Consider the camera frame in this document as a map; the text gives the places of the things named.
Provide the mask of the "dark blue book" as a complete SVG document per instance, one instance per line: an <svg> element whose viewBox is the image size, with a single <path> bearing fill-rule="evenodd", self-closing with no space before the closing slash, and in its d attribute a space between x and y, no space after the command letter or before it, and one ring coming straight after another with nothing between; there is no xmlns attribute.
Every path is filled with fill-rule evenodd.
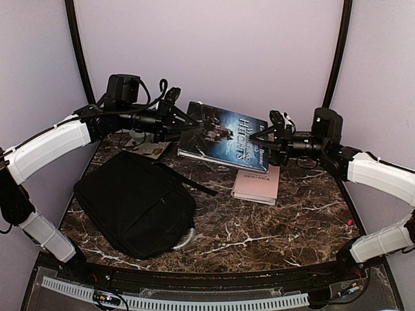
<svg viewBox="0 0 415 311"><path fill-rule="evenodd" d="M268 128L267 121L193 101L188 105L187 114L199 126L182 132L179 156L268 172L267 149L250 140L252 134Z"/></svg>

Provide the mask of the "black student bag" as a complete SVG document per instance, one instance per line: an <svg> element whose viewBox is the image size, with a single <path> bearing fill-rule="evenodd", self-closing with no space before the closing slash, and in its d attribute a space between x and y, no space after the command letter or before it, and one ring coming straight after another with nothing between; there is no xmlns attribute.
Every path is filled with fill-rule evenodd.
<svg viewBox="0 0 415 311"><path fill-rule="evenodd" d="M194 227L196 201L185 185L217 195L163 163L120 152L81 178L74 195L114 249L144 260L171 250Z"/></svg>

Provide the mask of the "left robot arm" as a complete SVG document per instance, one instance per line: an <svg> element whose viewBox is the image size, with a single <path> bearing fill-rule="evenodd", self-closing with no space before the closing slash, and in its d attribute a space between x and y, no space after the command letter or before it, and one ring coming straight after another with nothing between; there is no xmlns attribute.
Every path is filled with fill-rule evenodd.
<svg viewBox="0 0 415 311"><path fill-rule="evenodd" d="M81 149L116 132L133 130L153 133L159 140L177 137L196 124L167 100L121 108L110 99L74 111L62 121L1 152L1 215L11 226L21 229L42 249L62 264L77 282L91 278L91 267L82 253L55 224L48 220L25 186L32 177Z"/></svg>

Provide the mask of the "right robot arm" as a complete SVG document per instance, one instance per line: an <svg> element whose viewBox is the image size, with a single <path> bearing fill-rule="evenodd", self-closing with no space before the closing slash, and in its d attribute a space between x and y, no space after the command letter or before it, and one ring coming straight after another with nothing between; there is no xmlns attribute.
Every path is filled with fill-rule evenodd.
<svg viewBox="0 0 415 311"><path fill-rule="evenodd" d="M337 252L331 276L345 281L356 264L397 252L414 251L414 171L388 163L369 152L342 146L341 127L314 125L311 132L293 134L290 126L273 126L251 136L255 143L270 149L273 165L284 165L290 157L308 156L334 178L348 184L347 190L360 194L355 203L396 203L408 205L406 212L393 213L391 220L375 217L369 230L347 242Z"/></svg>

